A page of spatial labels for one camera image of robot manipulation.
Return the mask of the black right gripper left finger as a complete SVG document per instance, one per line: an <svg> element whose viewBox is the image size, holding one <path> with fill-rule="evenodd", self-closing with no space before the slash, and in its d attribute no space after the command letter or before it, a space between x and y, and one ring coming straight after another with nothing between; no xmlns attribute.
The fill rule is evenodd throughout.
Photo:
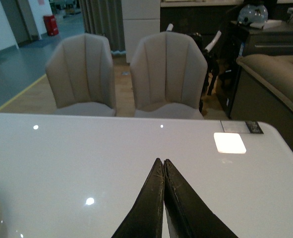
<svg viewBox="0 0 293 238"><path fill-rule="evenodd" d="M114 238L160 238L163 229L165 173L157 158Z"/></svg>

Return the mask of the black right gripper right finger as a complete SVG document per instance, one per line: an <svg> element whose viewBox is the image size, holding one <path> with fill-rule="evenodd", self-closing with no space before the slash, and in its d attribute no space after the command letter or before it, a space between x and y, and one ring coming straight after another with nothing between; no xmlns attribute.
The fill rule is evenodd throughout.
<svg viewBox="0 0 293 238"><path fill-rule="evenodd" d="M172 238L235 238L204 203L174 164L166 159L164 203Z"/></svg>

